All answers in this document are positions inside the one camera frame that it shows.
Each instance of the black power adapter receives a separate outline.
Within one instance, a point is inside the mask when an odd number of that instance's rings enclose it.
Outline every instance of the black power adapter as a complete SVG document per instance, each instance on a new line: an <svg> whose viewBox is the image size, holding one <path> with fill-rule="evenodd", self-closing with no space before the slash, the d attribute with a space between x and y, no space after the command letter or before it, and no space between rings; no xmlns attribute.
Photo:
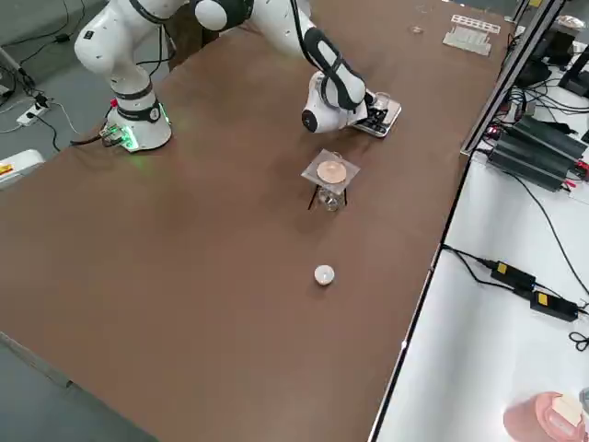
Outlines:
<svg viewBox="0 0 589 442"><path fill-rule="evenodd" d="M491 278L509 285L517 290L533 292L536 285L536 277L512 267L506 262L497 261L491 269Z"/></svg>
<svg viewBox="0 0 589 442"><path fill-rule="evenodd" d="M579 318L579 306L574 302L540 291L533 293L530 308L567 322L573 322Z"/></svg>

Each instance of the brown table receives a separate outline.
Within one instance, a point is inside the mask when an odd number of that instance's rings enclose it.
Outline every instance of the brown table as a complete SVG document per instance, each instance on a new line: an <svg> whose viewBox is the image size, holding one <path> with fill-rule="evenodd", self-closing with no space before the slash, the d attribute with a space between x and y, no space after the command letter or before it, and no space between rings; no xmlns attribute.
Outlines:
<svg viewBox="0 0 589 442"><path fill-rule="evenodd" d="M402 103L385 141L308 134L310 67L237 29L161 85L165 148L69 148L0 197L0 329L163 441L367 438L497 76L500 17L315 3ZM502 25L491 58L442 45L452 14ZM362 168L337 214L306 210L322 148Z"/></svg>

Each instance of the metal frame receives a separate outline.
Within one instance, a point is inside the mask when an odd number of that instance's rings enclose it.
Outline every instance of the metal frame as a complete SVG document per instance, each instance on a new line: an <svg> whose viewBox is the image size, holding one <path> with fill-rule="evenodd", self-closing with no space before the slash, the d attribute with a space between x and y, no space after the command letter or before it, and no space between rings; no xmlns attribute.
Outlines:
<svg viewBox="0 0 589 442"><path fill-rule="evenodd" d="M542 5L540 5L540 8L532 19L532 23L526 28L520 42L506 60L503 70L497 79L495 89L492 91L491 96L477 118L477 122L462 145L461 152L463 154L470 154L477 148L480 139L484 135L486 128L491 124L493 116L497 113L503 99L514 85L515 79L521 73L525 63L536 49L544 33L554 23L565 1L544 0L542 2Z"/></svg>
<svg viewBox="0 0 589 442"><path fill-rule="evenodd" d="M519 24L529 4L530 0L520 0L520 2L515 7L514 13L511 16L506 17L505 20Z"/></svg>

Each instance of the power strip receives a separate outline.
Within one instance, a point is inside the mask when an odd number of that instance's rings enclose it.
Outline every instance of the power strip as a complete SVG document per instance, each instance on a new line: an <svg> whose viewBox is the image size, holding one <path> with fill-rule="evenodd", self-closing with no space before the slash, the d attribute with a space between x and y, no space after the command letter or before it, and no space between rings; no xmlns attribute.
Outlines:
<svg viewBox="0 0 589 442"><path fill-rule="evenodd" d="M37 117L40 117L42 114L44 114L48 110L49 110L49 108L45 108L45 107L35 103L30 107L29 110L27 110L25 113L23 113L21 116L19 116L17 118L17 123L20 126L31 126L34 122L36 122L38 120Z"/></svg>

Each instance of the robotic arm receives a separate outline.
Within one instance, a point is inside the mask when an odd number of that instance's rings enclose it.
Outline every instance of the robotic arm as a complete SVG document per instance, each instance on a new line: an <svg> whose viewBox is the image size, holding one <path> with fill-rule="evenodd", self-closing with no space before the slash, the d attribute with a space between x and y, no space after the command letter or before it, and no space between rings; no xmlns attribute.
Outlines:
<svg viewBox="0 0 589 442"><path fill-rule="evenodd" d="M133 49L161 26L185 0L110 0L80 32L75 53L110 82L117 106L102 135L130 152L160 147L171 136L169 122L147 72L133 62ZM191 0L207 29L223 31L250 19L280 51L304 55L318 72L309 84L303 124L311 132L346 126L386 136L400 107L379 99L335 45L317 29L296 0Z"/></svg>
<svg viewBox="0 0 589 442"><path fill-rule="evenodd" d="M309 83L303 125L314 133L346 126L377 137L387 135L400 106L386 94L373 94L335 44L299 9L296 0L191 0L199 22L223 31L251 20L281 52L304 55L317 68Z"/></svg>

